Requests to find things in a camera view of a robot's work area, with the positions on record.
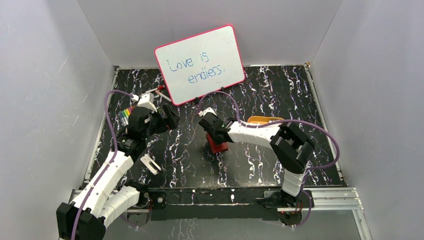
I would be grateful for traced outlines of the red card holder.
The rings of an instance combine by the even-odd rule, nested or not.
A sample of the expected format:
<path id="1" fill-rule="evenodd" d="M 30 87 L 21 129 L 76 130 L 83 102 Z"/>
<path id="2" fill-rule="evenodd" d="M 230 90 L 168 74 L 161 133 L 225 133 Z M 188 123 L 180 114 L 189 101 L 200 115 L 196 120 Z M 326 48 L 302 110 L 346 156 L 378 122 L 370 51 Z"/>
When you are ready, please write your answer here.
<path id="1" fill-rule="evenodd" d="M 213 154 L 223 153 L 229 150 L 229 145 L 226 142 L 216 144 L 208 133 L 206 134 L 206 139 Z"/>

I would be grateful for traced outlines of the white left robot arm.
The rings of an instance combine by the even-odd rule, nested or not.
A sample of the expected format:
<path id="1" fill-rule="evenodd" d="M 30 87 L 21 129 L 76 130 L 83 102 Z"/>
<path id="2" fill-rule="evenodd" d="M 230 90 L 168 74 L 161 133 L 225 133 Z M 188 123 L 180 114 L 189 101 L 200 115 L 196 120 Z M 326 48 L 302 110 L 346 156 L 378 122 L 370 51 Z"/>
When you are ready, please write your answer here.
<path id="1" fill-rule="evenodd" d="M 145 154 L 151 136 L 174 130 L 179 116 L 167 104 L 156 108 L 143 103 L 132 109 L 128 124 L 114 135 L 114 146 L 86 187 L 69 203 L 56 210 L 59 238 L 62 240 L 101 240 L 108 226 L 130 207 L 144 208 L 150 201 L 147 186 L 131 180 L 117 193 L 113 190 L 123 175 L 142 159 L 152 170 L 158 169 Z"/>

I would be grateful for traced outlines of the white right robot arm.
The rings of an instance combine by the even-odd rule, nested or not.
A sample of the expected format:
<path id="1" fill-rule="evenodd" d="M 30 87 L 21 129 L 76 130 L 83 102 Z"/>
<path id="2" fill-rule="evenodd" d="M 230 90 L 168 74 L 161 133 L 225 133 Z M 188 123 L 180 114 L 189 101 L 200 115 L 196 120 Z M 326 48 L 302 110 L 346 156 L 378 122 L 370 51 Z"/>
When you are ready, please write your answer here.
<path id="1" fill-rule="evenodd" d="M 280 192 L 266 193 L 261 204 L 269 208 L 295 207 L 301 201 L 302 185 L 315 144 L 296 124 L 278 121 L 252 124 L 233 118 L 222 120 L 208 112 L 199 125 L 215 145 L 248 143 L 273 150 L 284 168 L 284 180 Z"/>

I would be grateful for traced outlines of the white marker pen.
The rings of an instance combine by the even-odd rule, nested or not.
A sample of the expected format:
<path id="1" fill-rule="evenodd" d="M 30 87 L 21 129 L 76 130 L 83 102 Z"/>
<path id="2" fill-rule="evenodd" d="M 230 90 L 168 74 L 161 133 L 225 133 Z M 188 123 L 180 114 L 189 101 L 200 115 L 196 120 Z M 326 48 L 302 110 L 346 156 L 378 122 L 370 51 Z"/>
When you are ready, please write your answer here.
<path id="1" fill-rule="evenodd" d="M 165 94 L 161 93 L 159 90 L 156 90 L 155 93 L 159 96 L 161 96 L 163 99 L 167 100 L 168 102 L 172 103 L 172 100 L 166 96 Z"/>

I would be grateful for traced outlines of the pack of coloured markers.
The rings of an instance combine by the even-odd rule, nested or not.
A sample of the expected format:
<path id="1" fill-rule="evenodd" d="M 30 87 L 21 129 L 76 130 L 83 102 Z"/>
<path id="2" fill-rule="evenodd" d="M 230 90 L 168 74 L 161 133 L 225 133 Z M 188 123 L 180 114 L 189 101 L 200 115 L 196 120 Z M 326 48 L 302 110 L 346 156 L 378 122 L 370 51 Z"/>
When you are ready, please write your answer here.
<path id="1" fill-rule="evenodd" d="M 123 126 L 127 126 L 129 124 L 129 116 L 134 109 L 133 106 L 126 108 L 118 113 L 120 121 Z"/>

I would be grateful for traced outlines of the red capped marker pen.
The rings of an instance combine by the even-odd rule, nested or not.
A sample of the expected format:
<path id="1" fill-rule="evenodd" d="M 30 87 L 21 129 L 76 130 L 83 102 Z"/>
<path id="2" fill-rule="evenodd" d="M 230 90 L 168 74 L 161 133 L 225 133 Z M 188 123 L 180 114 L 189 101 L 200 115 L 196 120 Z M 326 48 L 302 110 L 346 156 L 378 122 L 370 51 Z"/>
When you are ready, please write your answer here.
<path id="1" fill-rule="evenodd" d="M 158 87 L 156 87 L 156 88 L 149 89 L 149 90 L 145 91 L 145 93 L 152 93 L 152 92 L 155 92 L 155 91 L 159 91 L 159 90 L 164 89 L 165 87 L 166 87 L 165 85 L 159 85 L 159 86 L 158 86 Z"/>

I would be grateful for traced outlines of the orange oval tray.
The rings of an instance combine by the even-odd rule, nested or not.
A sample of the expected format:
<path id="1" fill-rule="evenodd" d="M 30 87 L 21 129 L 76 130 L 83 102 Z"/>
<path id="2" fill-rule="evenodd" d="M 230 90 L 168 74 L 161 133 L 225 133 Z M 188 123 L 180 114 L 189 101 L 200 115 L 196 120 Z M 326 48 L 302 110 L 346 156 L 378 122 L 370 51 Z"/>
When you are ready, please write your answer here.
<path id="1" fill-rule="evenodd" d="M 264 125 L 276 121 L 282 121 L 283 118 L 281 117 L 272 117 L 272 116 L 251 116 L 247 122 L 249 124 L 255 124 L 255 125 Z"/>

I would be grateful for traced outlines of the pink framed whiteboard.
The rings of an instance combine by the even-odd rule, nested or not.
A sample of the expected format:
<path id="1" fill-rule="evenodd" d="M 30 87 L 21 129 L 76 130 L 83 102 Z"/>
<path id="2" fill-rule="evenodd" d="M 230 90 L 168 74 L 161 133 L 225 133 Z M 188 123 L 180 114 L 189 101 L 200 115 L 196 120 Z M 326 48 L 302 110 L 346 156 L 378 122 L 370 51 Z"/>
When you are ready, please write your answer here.
<path id="1" fill-rule="evenodd" d="M 159 46 L 154 55 L 175 106 L 246 79 L 231 24 Z"/>

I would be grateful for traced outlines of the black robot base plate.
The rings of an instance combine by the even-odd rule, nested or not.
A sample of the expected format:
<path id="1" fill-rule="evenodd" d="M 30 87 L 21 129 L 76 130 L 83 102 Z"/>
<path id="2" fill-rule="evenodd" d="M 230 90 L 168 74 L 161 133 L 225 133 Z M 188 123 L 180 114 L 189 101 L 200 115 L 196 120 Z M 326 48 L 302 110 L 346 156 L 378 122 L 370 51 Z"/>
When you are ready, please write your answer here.
<path id="1" fill-rule="evenodd" d="M 262 219 L 298 225 L 315 207 L 312 192 L 284 196 L 279 186 L 221 188 L 149 188 L 143 207 L 126 216 L 146 214 L 151 221 L 178 219 Z"/>

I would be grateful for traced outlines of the aluminium frame rail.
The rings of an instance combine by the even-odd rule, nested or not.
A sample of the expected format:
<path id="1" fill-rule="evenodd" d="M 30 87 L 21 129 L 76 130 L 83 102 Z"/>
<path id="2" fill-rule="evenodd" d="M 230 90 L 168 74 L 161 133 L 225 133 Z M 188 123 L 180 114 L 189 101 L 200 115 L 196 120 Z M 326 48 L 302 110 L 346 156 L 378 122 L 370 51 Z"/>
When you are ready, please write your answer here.
<path id="1" fill-rule="evenodd" d="M 312 193 L 314 208 L 311 211 L 347 211 L 352 210 L 362 239 L 370 239 L 371 234 L 366 227 L 363 205 L 355 188 L 350 187 L 318 187 L 307 188 Z M 278 224 L 284 228 L 295 229 L 303 225 L 307 219 L 297 225 L 287 225 L 279 221 L 263 220 L 266 223 Z"/>

